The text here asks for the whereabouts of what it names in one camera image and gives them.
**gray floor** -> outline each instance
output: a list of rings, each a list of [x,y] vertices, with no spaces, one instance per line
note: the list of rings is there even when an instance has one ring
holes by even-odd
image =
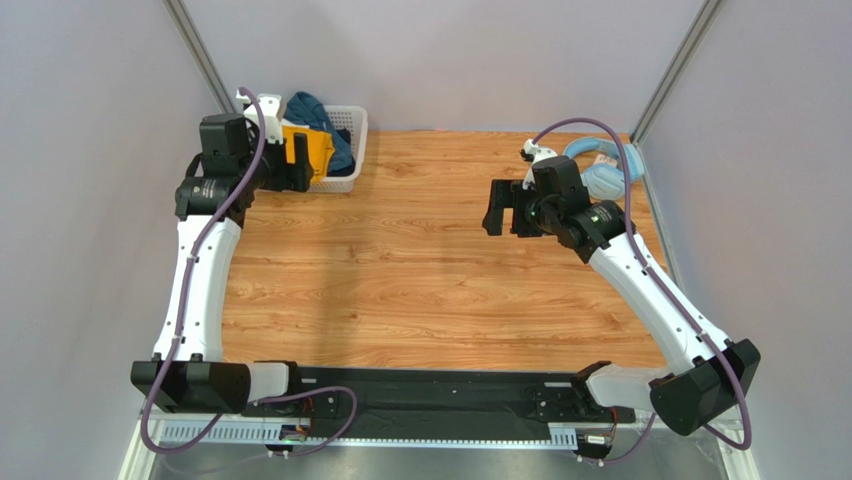
[[[634,432],[618,433],[616,454],[636,441]],[[200,444],[169,458],[186,470],[226,465],[262,453],[250,445]],[[158,459],[151,479],[184,479],[169,472]],[[604,468],[578,464],[568,452],[533,450],[464,450],[438,448],[329,447],[316,455],[283,460],[262,459],[208,479],[727,479],[716,440],[696,432],[688,438],[666,429],[655,430],[642,450],[623,465]]]

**wooden tabletop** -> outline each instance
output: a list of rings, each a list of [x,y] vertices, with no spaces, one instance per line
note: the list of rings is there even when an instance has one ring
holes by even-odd
[[[561,151],[579,135],[551,134]],[[493,178],[523,178],[529,133],[368,135],[355,190],[259,192],[228,282],[231,362],[563,370],[661,366],[615,290],[554,237],[489,237]],[[584,168],[593,160],[578,160]],[[645,191],[634,222],[662,263]],[[511,215],[507,215],[507,225]]]

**laundry basket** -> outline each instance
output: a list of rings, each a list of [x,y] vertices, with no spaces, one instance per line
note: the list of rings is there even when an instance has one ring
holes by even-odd
[[[355,187],[355,179],[361,175],[364,165],[364,152],[367,150],[367,111],[361,107],[346,105],[326,105],[325,113],[331,119],[335,130],[345,128],[351,137],[352,157],[355,159],[355,171],[346,177],[325,177],[311,185],[309,192],[349,193]]]

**white wall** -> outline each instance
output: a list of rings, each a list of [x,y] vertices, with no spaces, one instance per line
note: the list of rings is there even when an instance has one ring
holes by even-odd
[[[643,152],[686,292],[763,355],[763,478],[849,478],[852,3],[765,7],[723,5]]]
[[[215,103],[158,1],[0,6],[0,477],[115,478]]]
[[[591,116],[628,131],[702,0],[185,3],[229,90],[305,89],[365,107],[382,129],[536,130]]]

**headphones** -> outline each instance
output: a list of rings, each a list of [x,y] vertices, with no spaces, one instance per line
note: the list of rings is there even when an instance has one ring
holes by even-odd
[[[621,160],[618,154],[618,147],[615,143],[609,140],[603,140],[595,137],[584,137],[571,142],[565,151],[562,153],[566,157],[574,160],[574,157],[581,153],[599,151],[605,153],[610,158]],[[630,143],[624,144],[624,151],[627,153],[627,164],[630,167],[630,184],[638,180],[645,174],[645,164],[642,162],[642,157],[639,151],[636,150]],[[583,171],[583,185],[589,189],[589,194],[600,200],[618,200],[624,196],[624,172],[619,167],[614,167],[606,163],[596,163]]]

